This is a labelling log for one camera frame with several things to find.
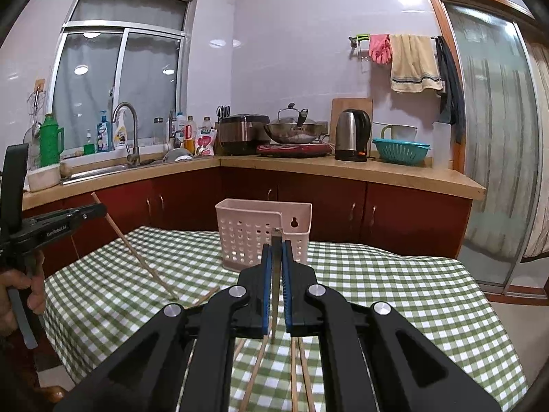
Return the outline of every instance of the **table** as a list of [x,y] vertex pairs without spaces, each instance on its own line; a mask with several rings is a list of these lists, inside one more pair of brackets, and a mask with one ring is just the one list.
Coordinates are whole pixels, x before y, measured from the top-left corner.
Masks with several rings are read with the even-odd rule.
[[[221,266],[217,232],[140,227],[127,235],[161,277],[190,306],[209,289],[222,289],[238,274]],[[457,260],[401,257],[358,244],[311,242],[308,262],[320,283],[348,301],[385,300],[510,410],[525,394],[526,379],[498,316],[473,277]],[[120,239],[46,280],[46,334],[75,382],[83,379],[165,304],[166,291],[137,265]],[[268,345],[248,410],[291,410],[290,339],[280,302],[277,341]],[[304,338],[317,411],[323,403],[317,338]],[[237,357],[230,410],[238,410],[260,341],[248,340]],[[299,410],[306,410],[297,365]]]

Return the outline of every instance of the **green thermos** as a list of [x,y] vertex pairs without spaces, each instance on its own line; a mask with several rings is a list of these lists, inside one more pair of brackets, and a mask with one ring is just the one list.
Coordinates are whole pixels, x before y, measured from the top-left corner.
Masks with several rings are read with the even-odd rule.
[[57,164],[64,149],[65,129],[48,113],[40,127],[40,167]]

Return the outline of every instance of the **blue colander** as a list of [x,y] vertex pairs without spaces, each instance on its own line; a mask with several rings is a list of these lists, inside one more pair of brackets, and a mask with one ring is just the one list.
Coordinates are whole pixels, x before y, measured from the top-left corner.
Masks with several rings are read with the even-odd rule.
[[375,144],[381,159],[405,166],[419,164],[431,147],[429,144],[399,141],[397,139],[374,138],[372,142]]

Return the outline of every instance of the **pink plastic basket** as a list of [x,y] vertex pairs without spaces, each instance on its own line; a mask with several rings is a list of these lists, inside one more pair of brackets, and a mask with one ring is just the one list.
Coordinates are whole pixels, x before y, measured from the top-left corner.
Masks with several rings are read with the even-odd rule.
[[292,242],[294,260],[307,263],[311,229],[311,203],[263,202],[227,198],[217,203],[223,266],[241,271],[261,263],[265,243],[271,233],[282,229],[282,239]]

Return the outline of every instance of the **towel rack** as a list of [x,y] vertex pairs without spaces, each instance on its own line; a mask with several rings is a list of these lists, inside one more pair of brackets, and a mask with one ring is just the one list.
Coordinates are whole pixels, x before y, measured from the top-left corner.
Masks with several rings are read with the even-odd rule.
[[349,37],[349,41],[351,42],[351,48],[357,48],[360,42],[369,40],[370,34],[356,34],[355,37]]

